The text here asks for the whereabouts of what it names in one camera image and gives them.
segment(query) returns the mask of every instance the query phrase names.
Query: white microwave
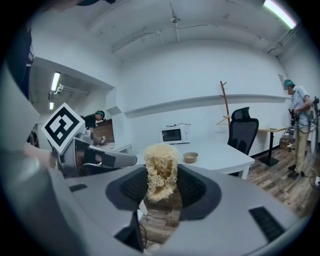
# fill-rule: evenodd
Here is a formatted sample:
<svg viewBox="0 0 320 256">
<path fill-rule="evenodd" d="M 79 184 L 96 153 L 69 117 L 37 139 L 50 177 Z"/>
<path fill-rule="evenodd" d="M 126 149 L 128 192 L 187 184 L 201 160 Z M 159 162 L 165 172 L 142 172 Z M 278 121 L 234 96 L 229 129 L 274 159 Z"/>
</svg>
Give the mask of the white microwave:
<svg viewBox="0 0 320 256">
<path fill-rule="evenodd" d="M 189 126 L 177 125 L 162 129 L 161 142 L 166 144 L 190 143 Z"/>
</svg>

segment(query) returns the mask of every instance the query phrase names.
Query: wall shelf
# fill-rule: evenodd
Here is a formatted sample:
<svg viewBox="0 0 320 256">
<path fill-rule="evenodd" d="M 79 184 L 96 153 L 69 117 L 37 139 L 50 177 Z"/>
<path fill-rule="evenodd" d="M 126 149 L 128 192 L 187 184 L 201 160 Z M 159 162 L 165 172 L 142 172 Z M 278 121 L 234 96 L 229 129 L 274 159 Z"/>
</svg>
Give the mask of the wall shelf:
<svg viewBox="0 0 320 256">
<path fill-rule="evenodd" d="M 284 103 L 290 99 L 290 95 L 264 95 L 264 94 L 227 94 L 227 100 L 230 104 L 239 103 Z M 141 117 L 168 111 L 175 111 L 181 109 L 206 107 L 225 104 L 223 97 L 219 95 L 210 95 L 194 98 L 186 98 L 180 100 L 173 100 L 164 103 L 149 105 L 136 109 L 129 109 L 123 113 L 128 118 Z"/>
</svg>

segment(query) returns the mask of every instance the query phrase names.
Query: office chair backrest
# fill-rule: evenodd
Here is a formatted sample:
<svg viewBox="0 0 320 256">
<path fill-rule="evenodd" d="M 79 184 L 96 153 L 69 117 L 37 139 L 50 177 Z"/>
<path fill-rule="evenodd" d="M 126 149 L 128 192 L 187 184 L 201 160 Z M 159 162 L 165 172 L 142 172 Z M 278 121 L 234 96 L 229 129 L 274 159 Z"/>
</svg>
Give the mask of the office chair backrest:
<svg viewBox="0 0 320 256">
<path fill-rule="evenodd" d="M 231 116 L 228 145 L 249 155 L 258 128 L 259 120 L 250 117 L 249 107 L 235 110 Z"/>
</svg>

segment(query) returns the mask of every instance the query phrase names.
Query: man in white shirt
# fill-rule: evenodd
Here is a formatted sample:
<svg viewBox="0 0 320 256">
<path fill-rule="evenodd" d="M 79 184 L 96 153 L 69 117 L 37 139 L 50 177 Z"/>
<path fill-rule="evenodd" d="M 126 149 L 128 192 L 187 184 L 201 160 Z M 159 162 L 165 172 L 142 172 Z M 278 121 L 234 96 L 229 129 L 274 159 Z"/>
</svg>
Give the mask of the man in white shirt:
<svg viewBox="0 0 320 256">
<path fill-rule="evenodd" d="M 311 107 L 311 100 L 305 88 L 296 86 L 291 80 L 284 81 L 284 88 L 288 90 L 288 94 L 292 95 L 291 103 L 294 115 L 297 117 L 297 130 L 295 132 L 295 164 L 289 166 L 291 171 L 289 178 L 299 176 L 305 162 L 305 151 L 307 139 L 310 132 L 310 122 L 308 120 L 307 111 Z"/>
</svg>

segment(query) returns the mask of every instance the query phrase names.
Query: dried noodle block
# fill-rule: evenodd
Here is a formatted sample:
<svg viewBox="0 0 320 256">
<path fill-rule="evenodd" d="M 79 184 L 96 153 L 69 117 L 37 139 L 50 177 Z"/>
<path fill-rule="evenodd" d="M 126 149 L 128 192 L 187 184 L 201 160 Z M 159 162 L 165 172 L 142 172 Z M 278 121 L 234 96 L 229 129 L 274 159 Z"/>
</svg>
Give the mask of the dried noodle block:
<svg viewBox="0 0 320 256">
<path fill-rule="evenodd" d="M 148 172 L 147 197 L 152 201 L 167 199 L 177 187 L 179 152 L 168 144 L 155 144 L 144 152 Z"/>
</svg>

